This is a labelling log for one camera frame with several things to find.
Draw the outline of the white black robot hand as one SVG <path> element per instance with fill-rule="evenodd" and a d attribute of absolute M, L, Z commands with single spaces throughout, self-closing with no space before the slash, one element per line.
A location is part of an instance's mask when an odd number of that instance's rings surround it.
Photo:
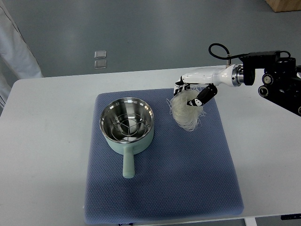
<path fill-rule="evenodd" d="M 238 87 L 243 83 L 244 76 L 241 65 L 200 67 L 180 77 L 175 83 L 174 95 L 184 90 L 187 91 L 192 85 L 206 85 L 196 97 L 187 101 L 189 106 L 203 106 L 217 94 L 218 85 Z"/>

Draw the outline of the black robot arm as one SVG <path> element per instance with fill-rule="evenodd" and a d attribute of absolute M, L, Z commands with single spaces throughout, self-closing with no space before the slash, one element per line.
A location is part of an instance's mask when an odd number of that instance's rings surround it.
<path fill-rule="evenodd" d="M 255 82 L 255 70 L 263 69 L 263 85 L 258 94 L 274 104 L 301 115 L 301 67 L 288 51 L 265 51 L 243 54 L 238 57 L 243 63 L 243 81 L 247 86 Z"/>

